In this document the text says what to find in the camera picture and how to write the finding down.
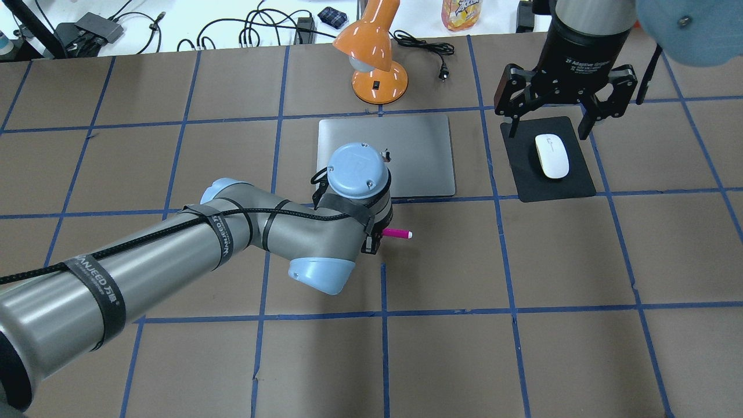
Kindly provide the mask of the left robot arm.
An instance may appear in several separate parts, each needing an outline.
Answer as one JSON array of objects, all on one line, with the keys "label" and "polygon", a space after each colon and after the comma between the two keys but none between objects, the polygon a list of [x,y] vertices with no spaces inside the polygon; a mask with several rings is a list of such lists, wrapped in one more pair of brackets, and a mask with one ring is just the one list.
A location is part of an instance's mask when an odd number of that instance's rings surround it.
[{"label": "left robot arm", "polygon": [[250,246],[289,260],[290,278],[336,296],[392,219],[389,158],[368,143],[340,146],[311,180],[313,207],[220,178],[199,204],[125,240],[3,276],[2,416],[24,416],[41,381]]}]

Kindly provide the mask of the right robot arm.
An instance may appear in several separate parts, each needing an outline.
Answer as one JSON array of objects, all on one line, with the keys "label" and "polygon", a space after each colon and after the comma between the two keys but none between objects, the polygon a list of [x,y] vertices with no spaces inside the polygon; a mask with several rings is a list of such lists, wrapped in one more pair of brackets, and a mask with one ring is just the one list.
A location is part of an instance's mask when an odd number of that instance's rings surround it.
[{"label": "right robot arm", "polygon": [[[685,66],[721,66],[741,55],[740,1],[531,1],[550,16],[546,42],[531,70],[507,64],[494,95],[496,114],[518,122],[545,105],[583,106],[578,136],[622,117],[631,99],[643,103],[660,55]],[[639,26],[656,44],[639,80],[631,64],[616,66],[630,32]]]}]

